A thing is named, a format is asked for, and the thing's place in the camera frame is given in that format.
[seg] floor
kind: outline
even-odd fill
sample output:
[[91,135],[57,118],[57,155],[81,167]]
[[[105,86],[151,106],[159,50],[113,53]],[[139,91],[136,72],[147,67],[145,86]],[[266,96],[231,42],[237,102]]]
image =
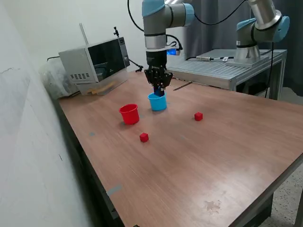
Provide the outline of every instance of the floor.
[[[290,88],[283,88],[282,101],[303,105],[303,97]],[[292,227],[303,188],[303,164],[278,188],[274,194],[272,216],[261,227]]]

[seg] red cube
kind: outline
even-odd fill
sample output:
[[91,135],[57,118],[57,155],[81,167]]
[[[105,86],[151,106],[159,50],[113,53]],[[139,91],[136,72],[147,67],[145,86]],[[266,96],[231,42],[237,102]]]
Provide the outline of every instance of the red cube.
[[141,140],[141,142],[143,142],[143,143],[147,142],[147,141],[149,140],[148,134],[142,133],[142,134],[140,135],[140,140]]
[[202,119],[203,119],[203,113],[198,112],[195,114],[195,120],[197,122],[201,121]]

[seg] white wall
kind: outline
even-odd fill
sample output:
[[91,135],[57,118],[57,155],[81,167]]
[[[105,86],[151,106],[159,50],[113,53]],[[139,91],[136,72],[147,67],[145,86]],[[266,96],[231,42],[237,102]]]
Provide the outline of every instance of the white wall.
[[[84,45],[79,23],[83,23],[89,43],[114,38],[117,26],[124,36],[130,59],[147,66],[143,32],[131,22],[127,0],[3,0],[4,5],[20,32],[35,67],[59,51]],[[142,0],[130,0],[134,20],[143,28]],[[168,34],[183,39],[181,28]],[[135,70],[132,65],[128,70]]]
[[0,21],[0,226],[92,227],[52,102],[1,1]]

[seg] gray curtain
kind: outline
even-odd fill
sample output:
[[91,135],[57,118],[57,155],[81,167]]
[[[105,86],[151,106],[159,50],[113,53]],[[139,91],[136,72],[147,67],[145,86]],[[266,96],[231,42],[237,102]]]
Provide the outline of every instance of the gray curtain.
[[[193,0],[192,5],[202,21],[215,23],[229,15],[242,0]],[[303,96],[303,1],[274,0],[276,9],[291,19],[287,37],[275,44],[275,49],[287,49],[284,87],[290,87]],[[244,3],[229,19],[215,26],[206,26],[195,20],[186,29],[186,56],[193,57],[213,49],[236,48],[236,26],[240,21],[253,17],[248,3]],[[268,44],[260,44],[270,49]]]

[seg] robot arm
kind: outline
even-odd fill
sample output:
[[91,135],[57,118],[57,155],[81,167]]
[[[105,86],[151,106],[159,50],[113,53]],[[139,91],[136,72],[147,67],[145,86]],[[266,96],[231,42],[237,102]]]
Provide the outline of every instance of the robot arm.
[[[195,18],[190,4],[174,4],[179,0],[143,0],[142,16],[148,70],[145,75],[154,87],[154,93],[164,95],[173,74],[166,72],[166,29],[188,26]],[[257,43],[280,42],[286,36],[290,19],[275,9],[272,0],[247,0],[255,17],[237,25],[238,41],[235,62],[247,63],[260,60]]]
[[272,0],[248,0],[256,18],[237,25],[237,51],[234,61],[253,63],[260,60],[258,43],[280,42],[285,38],[290,19],[275,9]]
[[163,96],[173,76],[166,72],[166,29],[190,25],[195,18],[194,9],[186,3],[166,5],[164,0],[143,0],[142,16],[149,65],[144,72],[154,87],[154,93]]

